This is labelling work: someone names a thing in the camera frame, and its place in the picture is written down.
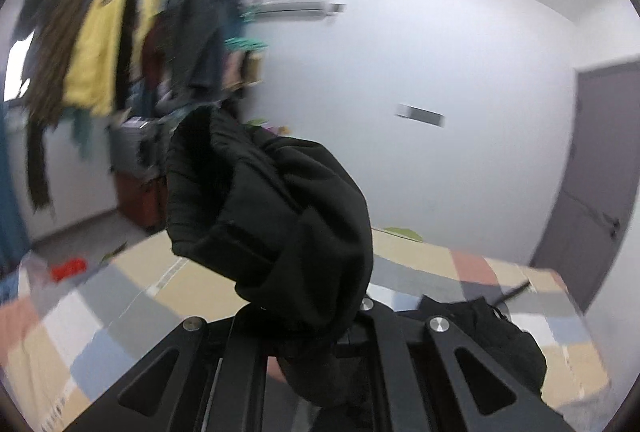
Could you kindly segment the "grey wall control panel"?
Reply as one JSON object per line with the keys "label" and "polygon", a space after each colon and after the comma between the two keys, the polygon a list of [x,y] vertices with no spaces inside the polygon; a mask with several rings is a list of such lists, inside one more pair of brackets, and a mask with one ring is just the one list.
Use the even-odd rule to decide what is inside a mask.
{"label": "grey wall control panel", "polygon": [[400,118],[410,119],[416,122],[429,124],[430,126],[443,126],[445,118],[438,112],[421,109],[415,106],[399,104],[396,114]]}

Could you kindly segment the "dark grey hanging jacket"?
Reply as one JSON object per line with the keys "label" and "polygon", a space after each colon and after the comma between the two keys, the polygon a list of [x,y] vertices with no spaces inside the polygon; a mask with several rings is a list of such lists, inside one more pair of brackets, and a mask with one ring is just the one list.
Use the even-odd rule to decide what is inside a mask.
{"label": "dark grey hanging jacket", "polygon": [[176,100],[214,100],[224,73],[217,0],[176,0],[170,18],[171,92]]}

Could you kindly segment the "teal window curtain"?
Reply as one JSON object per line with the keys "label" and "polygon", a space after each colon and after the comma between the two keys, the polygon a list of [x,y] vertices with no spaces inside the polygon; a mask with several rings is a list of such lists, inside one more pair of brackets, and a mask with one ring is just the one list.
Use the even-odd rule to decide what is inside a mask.
{"label": "teal window curtain", "polygon": [[4,110],[1,111],[0,184],[1,275],[6,275],[12,272],[22,257],[29,252],[30,241],[12,181]]}

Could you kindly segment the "yellow hanging jacket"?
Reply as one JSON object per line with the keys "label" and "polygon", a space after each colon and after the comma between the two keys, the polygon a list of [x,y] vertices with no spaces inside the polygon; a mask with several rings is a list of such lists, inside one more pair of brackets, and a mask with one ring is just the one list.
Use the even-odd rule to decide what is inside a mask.
{"label": "yellow hanging jacket", "polygon": [[115,100],[116,67],[126,0],[92,0],[63,82],[63,103],[106,117]]}

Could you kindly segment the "brown wooden cabinet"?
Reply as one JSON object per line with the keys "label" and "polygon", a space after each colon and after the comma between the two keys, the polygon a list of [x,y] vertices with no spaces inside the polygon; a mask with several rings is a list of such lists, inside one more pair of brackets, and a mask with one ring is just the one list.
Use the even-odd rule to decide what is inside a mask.
{"label": "brown wooden cabinet", "polygon": [[157,232],[166,226],[166,178],[142,180],[115,172],[114,183],[118,210],[125,218],[148,232]]}

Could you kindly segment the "plaid brown hanging scarf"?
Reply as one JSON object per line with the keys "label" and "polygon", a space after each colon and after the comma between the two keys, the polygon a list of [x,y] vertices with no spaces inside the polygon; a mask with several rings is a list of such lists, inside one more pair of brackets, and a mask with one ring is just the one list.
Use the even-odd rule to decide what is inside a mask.
{"label": "plaid brown hanging scarf", "polygon": [[26,172],[30,204],[51,204],[44,132],[63,112],[63,82],[88,0],[47,0],[40,12],[26,59]]}

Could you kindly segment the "grey suitcase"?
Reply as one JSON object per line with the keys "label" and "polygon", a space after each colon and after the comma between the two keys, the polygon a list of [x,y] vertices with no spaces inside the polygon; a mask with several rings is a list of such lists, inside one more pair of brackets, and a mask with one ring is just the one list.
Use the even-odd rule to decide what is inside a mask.
{"label": "grey suitcase", "polygon": [[108,149],[115,172],[152,180],[158,170],[157,122],[134,117],[108,130]]}

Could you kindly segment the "colourful patchwork bed quilt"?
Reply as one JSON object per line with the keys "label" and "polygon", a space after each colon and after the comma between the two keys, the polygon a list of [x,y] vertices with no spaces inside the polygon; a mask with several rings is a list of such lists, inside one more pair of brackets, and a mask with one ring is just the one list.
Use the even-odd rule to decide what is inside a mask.
{"label": "colourful patchwork bed quilt", "polygon": [[[472,256],[378,230],[370,295],[396,311],[530,287],[499,308],[544,352],[544,401],[592,430],[610,377],[582,312],[552,270]],[[61,431],[183,319],[217,320],[243,302],[228,279],[178,258],[166,234],[122,252],[86,279],[33,288],[1,308],[1,382],[26,423]]]}

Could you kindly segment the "black belt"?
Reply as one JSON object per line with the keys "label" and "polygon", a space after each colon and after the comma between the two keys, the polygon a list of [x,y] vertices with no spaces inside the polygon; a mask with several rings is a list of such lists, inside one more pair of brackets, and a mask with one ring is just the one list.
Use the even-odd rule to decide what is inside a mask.
{"label": "black belt", "polygon": [[503,293],[501,296],[498,296],[498,298],[493,300],[491,304],[492,305],[505,304],[509,300],[512,300],[517,296],[519,296],[520,294],[522,294],[523,292],[525,292],[529,287],[530,287],[530,282],[523,282],[521,285],[510,289],[506,293]]}

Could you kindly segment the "red cloth on floor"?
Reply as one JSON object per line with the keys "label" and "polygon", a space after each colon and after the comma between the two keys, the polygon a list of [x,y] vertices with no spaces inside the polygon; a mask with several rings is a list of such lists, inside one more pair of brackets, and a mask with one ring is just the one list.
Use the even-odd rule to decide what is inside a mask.
{"label": "red cloth on floor", "polygon": [[75,256],[62,264],[52,266],[50,268],[50,277],[54,282],[60,282],[63,279],[85,273],[87,268],[87,261],[80,256]]}

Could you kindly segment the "white air conditioner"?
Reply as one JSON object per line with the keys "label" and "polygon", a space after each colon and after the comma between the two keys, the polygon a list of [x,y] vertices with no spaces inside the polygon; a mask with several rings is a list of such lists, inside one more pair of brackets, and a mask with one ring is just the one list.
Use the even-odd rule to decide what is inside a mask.
{"label": "white air conditioner", "polygon": [[240,16],[246,22],[293,18],[323,19],[346,10],[342,0],[241,0]]}

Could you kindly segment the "grey door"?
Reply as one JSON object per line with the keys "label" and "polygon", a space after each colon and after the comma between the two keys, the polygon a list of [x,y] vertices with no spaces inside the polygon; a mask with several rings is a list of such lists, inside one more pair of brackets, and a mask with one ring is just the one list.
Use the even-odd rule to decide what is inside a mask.
{"label": "grey door", "polygon": [[[638,60],[580,72],[564,176],[530,265],[557,272],[583,311],[615,261],[638,185]],[[602,212],[620,219],[616,240]]]}

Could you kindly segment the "green sock drying hanger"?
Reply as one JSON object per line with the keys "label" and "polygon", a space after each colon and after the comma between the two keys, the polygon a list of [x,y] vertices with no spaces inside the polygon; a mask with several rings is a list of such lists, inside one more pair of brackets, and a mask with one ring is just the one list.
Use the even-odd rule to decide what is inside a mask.
{"label": "green sock drying hanger", "polygon": [[268,48],[266,42],[245,35],[246,27],[255,19],[256,10],[251,7],[236,13],[224,35],[224,45],[229,52],[263,52]]}

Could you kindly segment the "black padded coat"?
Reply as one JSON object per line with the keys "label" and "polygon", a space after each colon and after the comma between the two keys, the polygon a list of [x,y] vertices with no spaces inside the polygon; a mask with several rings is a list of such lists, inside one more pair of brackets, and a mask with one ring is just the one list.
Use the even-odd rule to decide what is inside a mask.
{"label": "black padded coat", "polygon": [[265,310],[284,380],[319,407],[314,430],[371,430],[360,363],[332,352],[373,270],[358,185],[322,145],[246,126],[214,106],[178,124],[167,166],[175,254],[230,279]]}

